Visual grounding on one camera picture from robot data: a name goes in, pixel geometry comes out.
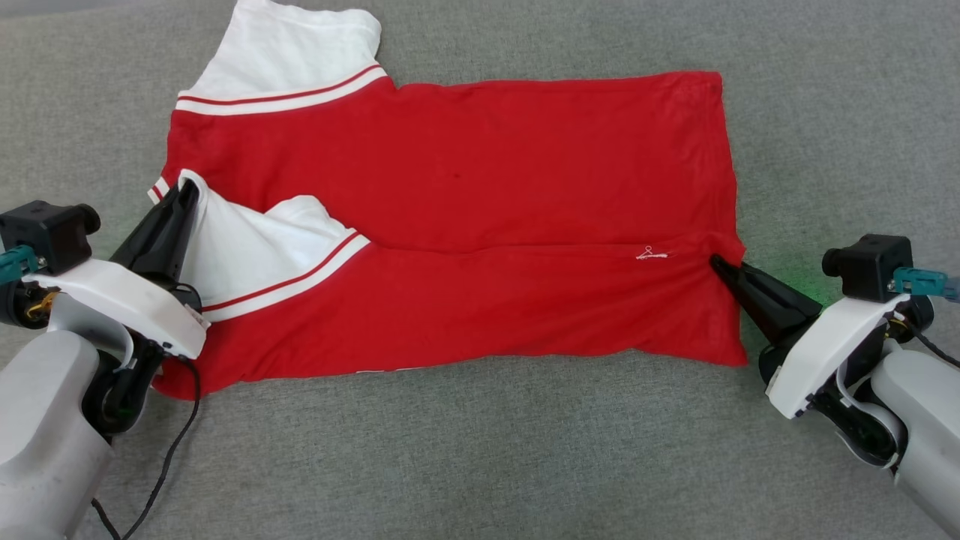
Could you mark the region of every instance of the white hanger logo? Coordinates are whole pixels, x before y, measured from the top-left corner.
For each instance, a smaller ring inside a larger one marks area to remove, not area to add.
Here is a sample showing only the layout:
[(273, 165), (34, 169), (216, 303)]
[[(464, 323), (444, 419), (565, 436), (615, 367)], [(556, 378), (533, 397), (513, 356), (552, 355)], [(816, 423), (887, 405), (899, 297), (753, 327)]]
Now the white hanger logo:
[(646, 251), (636, 256), (636, 260), (646, 260), (648, 258), (667, 258), (666, 253), (654, 253), (653, 247), (646, 246)]

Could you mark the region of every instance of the clothing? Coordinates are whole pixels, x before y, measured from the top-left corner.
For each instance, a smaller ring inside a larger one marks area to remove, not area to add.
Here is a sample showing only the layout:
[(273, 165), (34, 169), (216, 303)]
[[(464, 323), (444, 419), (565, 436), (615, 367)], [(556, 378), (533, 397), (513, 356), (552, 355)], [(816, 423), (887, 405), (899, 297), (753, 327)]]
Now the clothing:
[[(215, 323), (204, 391), (632, 347), (745, 363), (708, 265), (743, 256), (718, 74), (397, 88), (379, 32), (240, 0), (180, 94), (151, 196), (204, 194), (181, 274)], [(190, 383), (168, 363), (155, 386)]]

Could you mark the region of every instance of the black cable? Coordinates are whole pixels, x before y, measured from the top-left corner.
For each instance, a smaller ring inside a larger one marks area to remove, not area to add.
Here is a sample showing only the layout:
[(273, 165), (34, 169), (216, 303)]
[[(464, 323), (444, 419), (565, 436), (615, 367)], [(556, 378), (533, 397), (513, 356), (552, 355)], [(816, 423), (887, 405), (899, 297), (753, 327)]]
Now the black cable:
[(137, 528), (140, 527), (140, 524), (143, 523), (143, 520), (147, 519), (147, 514), (150, 513), (150, 509), (153, 507), (154, 501), (156, 501), (156, 496), (159, 495), (160, 488), (163, 487), (163, 482), (167, 480), (167, 472), (170, 470), (170, 463), (173, 461), (174, 452), (177, 450), (177, 446), (180, 445), (180, 441), (183, 440), (183, 437), (190, 429), (190, 426), (193, 425), (193, 421), (197, 418), (197, 412), (200, 411), (200, 372), (197, 371), (197, 367), (193, 365), (193, 362), (190, 360), (183, 360), (183, 365), (185, 365), (193, 374), (193, 411), (190, 412), (190, 418), (187, 419), (186, 424), (183, 425), (183, 429), (180, 430), (180, 434), (177, 435), (177, 438), (174, 439), (173, 444), (170, 445), (170, 449), (167, 450), (167, 455), (163, 458), (163, 468), (160, 470), (160, 477), (156, 479), (154, 491), (150, 493), (150, 499), (147, 500), (147, 505), (144, 506), (143, 511), (140, 512), (140, 517), (136, 519), (136, 521), (133, 523), (133, 526), (127, 531), (127, 534), (120, 536), (120, 533), (117, 532), (117, 529), (113, 526), (113, 523), (110, 522), (110, 518), (107, 517), (107, 513), (100, 505), (100, 502), (96, 499), (90, 502), (97, 510), (97, 514), (100, 515), (100, 521), (104, 523), (104, 527), (107, 528), (107, 531), (110, 533), (110, 536), (113, 537), (113, 540), (129, 540)]
[(946, 363), (951, 364), (953, 367), (960, 369), (960, 362), (958, 362), (957, 359), (954, 358), (953, 356), (950, 356), (947, 353), (944, 353), (943, 349), (934, 345), (933, 342), (930, 341), (928, 337), (920, 333), (920, 329), (917, 328), (917, 325), (911, 323), (910, 319), (903, 317), (903, 323), (906, 325), (908, 329), (910, 329), (910, 331), (913, 332), (915, 336), (917, 336), (917, 339), (919, 339), (920, 342), (927, 347), (927, 349), (933, 352), (934, 355), (939, 356)]

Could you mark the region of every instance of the gray background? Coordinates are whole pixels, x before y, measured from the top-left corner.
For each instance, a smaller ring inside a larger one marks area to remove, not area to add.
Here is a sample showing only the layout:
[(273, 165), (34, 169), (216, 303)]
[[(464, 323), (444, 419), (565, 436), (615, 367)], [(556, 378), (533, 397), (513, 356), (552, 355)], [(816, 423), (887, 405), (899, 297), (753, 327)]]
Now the gray background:
[[(231, 1), (18, 16), (53, 4), (0, 6), (0, 207), (88, 202), (103, 257), (147, 210), (176, 92)], [(719, 70), (751, 262), (835, 300), (823, 251), (898, 233), (960, 273), (954, 0), (302, 4), (373, 12), (398, 83)], [(929, 335), (960, 352), (960, 308), (936, 306)], [(0, 329), (0, 365), (30, 338)], [(787, 421), (762, 390), (754, 368), (636, 352), (241, 384), (204, 401), (138, 537), (943, 537), (826, 421)], [(189, 412), (150, 398), (99, 493), (122, 530)], [(81, 538), (107, 538), (95, 520)]]

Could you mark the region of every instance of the teal connector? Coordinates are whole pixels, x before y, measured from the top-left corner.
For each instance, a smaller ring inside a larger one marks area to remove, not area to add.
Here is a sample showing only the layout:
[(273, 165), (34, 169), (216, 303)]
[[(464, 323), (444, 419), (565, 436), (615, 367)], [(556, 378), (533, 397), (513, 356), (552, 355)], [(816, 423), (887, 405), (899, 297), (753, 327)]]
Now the teal connector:
[(899, 293), (942, 296), (951, 302), (960, 302), (960, 280), (949, 278), (943, 272), (904, 266), (894, 270), (893, 288)]
[(30, 246), (16, 246), (0, 254), (0, 285), (17, 282), (40, 267), (34, 249)]

